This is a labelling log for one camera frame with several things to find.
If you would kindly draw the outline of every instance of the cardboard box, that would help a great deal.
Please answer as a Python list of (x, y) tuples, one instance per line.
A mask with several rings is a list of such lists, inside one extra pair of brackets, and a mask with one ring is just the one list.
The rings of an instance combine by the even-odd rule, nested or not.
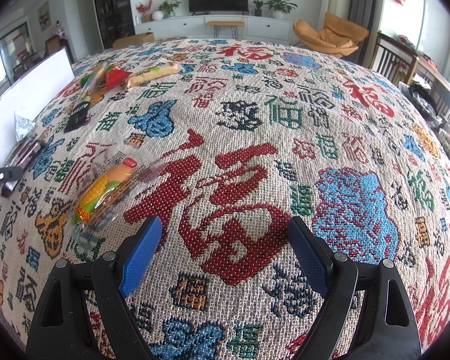
[(145, 32), (143, 34), (127, 36), (126, 38), (120, 38), (113, 42), (112, 47), (114, 49), (121, 49), (131, 46), (132, 44), (144, 44), (155, 41), (153, 32)]

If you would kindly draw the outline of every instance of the door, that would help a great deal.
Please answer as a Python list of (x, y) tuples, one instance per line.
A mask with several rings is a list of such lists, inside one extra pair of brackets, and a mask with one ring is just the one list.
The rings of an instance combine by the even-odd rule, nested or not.
[(102, 39), (97, 25), (94, 0), (77, 0), (80, 11), (80, 20), (82, 21), (83, 34), (87, 42), (90, 54), (96, 54), (103, 51)]

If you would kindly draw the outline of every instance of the blue gripper pad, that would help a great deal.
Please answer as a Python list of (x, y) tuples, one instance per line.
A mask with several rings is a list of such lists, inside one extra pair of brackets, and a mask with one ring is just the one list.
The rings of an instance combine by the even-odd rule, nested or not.
[(125, 298), (140, 285), (161, 237), (162, 221), (158, 216), (155, 216), (140, 239), (137, 240), (135, 247), (128, 255), (128, 259), (123, 263), (122, 282), (118, 289)]
[(311, 289), (326, 299), (330, 293), (327, 278), (332, 273), (330, 257), (299, 216), (288, 221), (287, 237)]

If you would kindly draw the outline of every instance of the gray curtain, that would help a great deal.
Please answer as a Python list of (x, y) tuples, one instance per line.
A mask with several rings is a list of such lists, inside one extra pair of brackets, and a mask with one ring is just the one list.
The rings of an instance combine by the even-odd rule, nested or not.
[[(375, 0), (351, 0), (348, 20), (371, 31), (373, 14), (375, 12)], [(368, 37), (359, 44), (358, 50), (352, 54), (343, 57), (347, 61), (361, 65), (365, 58), (367, 50)]]

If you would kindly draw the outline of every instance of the woven tablecloth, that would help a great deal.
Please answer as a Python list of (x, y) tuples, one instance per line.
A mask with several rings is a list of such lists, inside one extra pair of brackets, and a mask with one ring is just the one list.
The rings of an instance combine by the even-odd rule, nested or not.
[[(86, 126), (65, 134), (79, 79), (107, 56), (126, 71), (168, 61), (182, 71), (128, 91), (101, 85)], [(0, 309), (23, 342), (54, 262), (115, 250), (147, 215), (161, 218), (163, 237), (127, 303), (159, 359), (291, 358), (323, 302), (287, 242), (293, 215), (355, 261), (392, 259), (422, 347), (437, 337), (450, 318), (450, 162), (385, 78), (328, 55), (237, 40), (131, 46), (74, 71), (36, 120), (47, 148), (14, 194), (0, 197)], [(123, 140), (166, 168), (104, 230), (67, 232), (94, 158)], [(93, 293), (87, 303), (112, 356)]]

